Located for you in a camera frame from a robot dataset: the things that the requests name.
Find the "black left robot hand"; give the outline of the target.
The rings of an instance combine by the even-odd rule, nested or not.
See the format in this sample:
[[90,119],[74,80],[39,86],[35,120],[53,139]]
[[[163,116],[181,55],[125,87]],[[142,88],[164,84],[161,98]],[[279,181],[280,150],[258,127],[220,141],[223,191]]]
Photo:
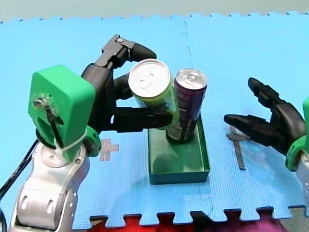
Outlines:
[[128,74],[116,79],[113,71],[126,61],[156,58],[151,49],[116,34],[104,45],[102,54],[90,63],[82,78],[95,89],[96,97],[88,125],[97,133],[102,131],[139,132],[143,129],[163,128],[172,123],[172,114],[166,109],[150,107],[117,107],[116,101],[133,96],[128,85]]

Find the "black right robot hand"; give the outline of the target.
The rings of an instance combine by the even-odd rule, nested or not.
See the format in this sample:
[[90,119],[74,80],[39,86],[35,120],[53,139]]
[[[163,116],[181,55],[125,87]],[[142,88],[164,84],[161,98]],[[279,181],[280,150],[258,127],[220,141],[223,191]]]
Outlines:
[[227,114],[224,116],[224,122],[246,134],[250,140],[271,146],[286,156],[292,143],[305,135],[303,117],[269,85],[250,77],[248,86],[260,104],[270,109],[270,121],[252,115]]

